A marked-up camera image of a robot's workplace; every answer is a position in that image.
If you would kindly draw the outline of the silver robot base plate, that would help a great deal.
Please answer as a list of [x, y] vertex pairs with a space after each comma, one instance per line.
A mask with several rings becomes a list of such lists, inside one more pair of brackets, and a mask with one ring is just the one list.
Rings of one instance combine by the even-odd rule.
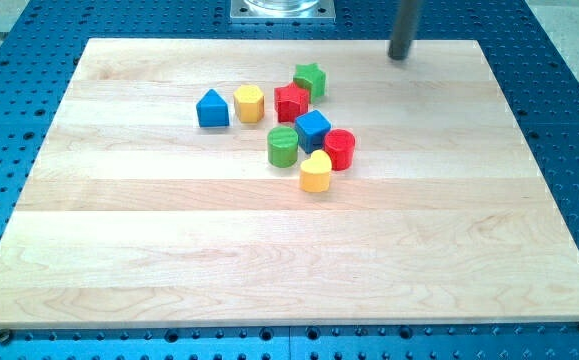
[[290, 23], [336, 21], [333, 0], [231, 0], [231, 23]]

